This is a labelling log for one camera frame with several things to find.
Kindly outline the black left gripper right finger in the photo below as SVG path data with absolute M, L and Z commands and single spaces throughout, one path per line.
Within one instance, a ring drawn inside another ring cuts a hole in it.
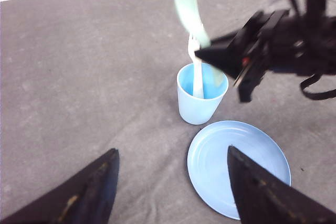
M 335 212 L 285 184 L 234 146 L 230 186 L 241 223 L 335 223 Z

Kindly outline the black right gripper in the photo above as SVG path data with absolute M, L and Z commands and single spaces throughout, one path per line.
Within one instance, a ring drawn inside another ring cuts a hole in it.
M 239 100 L 252 100 L 252 92 L 266 71 L 305 76 L 302 94 L 310 100 L 335 98 L 335 90 L 310 92 L 323 75 L 335 74 L 335 17 L 308 22 L 288 10 L 256 12 L 243 28 L 211 40 L 196 56 L 235 80 Z

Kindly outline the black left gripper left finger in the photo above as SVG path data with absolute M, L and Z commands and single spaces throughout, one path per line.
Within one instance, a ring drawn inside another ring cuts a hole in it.
M 119 151 L 112 148 L 1 223 L 108 223 L 119 164 Z

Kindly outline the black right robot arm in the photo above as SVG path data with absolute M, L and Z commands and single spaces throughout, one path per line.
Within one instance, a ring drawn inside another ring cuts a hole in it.
M 308 99 L 335 97 L 334 90 L 307 91 L 322 76 L 335 75 L 335 17 L 326 14 L 327 0 L 289 2 L 291 9 L 255 12 L 241 29 L 196 52 L 235 80 L 242 103 L 251 101 L 267 71 L 303 76 L 300 89 Z

